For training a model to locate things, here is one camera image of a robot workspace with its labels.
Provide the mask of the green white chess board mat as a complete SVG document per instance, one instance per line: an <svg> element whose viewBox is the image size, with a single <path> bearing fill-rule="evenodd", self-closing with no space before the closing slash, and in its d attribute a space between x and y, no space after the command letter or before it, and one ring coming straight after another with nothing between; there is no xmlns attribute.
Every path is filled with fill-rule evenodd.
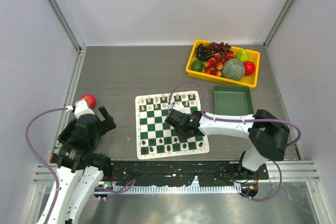
<svg viewBox="0 0 336 224"><path fill-rule="evenodd" d="M209 152L207 136L181 140L174 127L165 123L169 109L176 103L185 107L185 113L201 109L197 91L173 94L149 94L135 97L137 158L152 159L195 155Z"/></svg>

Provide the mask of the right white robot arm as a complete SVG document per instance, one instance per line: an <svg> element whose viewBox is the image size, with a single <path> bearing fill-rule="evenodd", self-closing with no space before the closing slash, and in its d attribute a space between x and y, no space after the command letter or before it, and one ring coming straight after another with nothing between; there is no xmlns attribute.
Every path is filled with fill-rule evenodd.
<svg viewBox="0 0 336 224"><path fill-rule="evenodd" d="M251 179L267 161L283 161L289 138L289 127L266 110L256 114L227 116L194 111L187 114L170 109L165 123L172 126L179 139L196 136L224 135L244 138L252 147L239 159L237 172L244 179Z"/></svg>

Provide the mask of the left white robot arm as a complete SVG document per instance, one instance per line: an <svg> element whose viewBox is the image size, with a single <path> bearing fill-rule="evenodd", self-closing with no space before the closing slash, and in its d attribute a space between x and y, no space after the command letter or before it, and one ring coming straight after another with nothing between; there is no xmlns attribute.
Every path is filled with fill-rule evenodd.
<svg viewBox="0 0 336 224"><path fill-rule="evenodd" d="M112 176L111 159L94 151L116 124L104 106L99 112L103 120L91 109L75 108L75 119L58 136L57 178L38 223L77 223L98 182Z"/></svg>

